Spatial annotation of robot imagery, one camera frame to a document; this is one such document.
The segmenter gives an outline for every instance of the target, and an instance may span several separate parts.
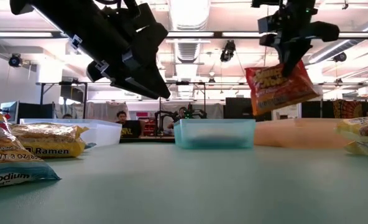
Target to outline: red snack bag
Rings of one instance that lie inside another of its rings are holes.
[[[300,61],[289,77],[282,76],[283,64],[269,68],[246,68],[251,88],[253,115],[301,103],[319,94],[314,91],[304,63]]]

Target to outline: desk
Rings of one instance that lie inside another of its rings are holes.
[[[368,224],[368,157],[339,149],[121,144],[47,162],[62,180],[0,188],[0,224]]]

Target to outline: fluorescent light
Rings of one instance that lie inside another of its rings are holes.
[[[258,32],[223,32],[223,37],[261,37]]]
[[[212,37],[214,32],[169,32],[167,37]]]
[[[0,32],[0,38],[53,37],[51,32]]]
[[[348,33],[340,33],[339,34],[340,38],[368,38],[368,33],[364,33],[364,32],[348,32]]]
[[[168,44],[210,44],[210,40],[166,40]]]

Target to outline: translucent container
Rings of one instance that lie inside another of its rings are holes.
[[[176,145],[185,149],[251,149],[254,119],[181,119],[174,125]]]
[[[89,128],[80,135],[86,144],[95,143],[95,147],[119,143],[122,125],[94,119],[21,119],[20,124],[53,123],[67,126]]]

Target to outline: instant noodle package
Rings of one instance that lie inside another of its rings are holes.
[[[319,94],[314,90],[302,61],[288,77],[282,75],[283,64],[269,68],[247,68],[246,80],[251,88],[254,115],[301,103]]]
[[[25,150],[0,114],[0,187],[35,180],[59,180],[42,159]]]
[[[347,152],[368,156],[368,117],[344,119],[336,129],[345,138],[354,140],[345,147]]]
[[[86,146],[80,134],[87,128],[51,123],[13,124],[10,128],[29,152],[41,158],[77,157]]]

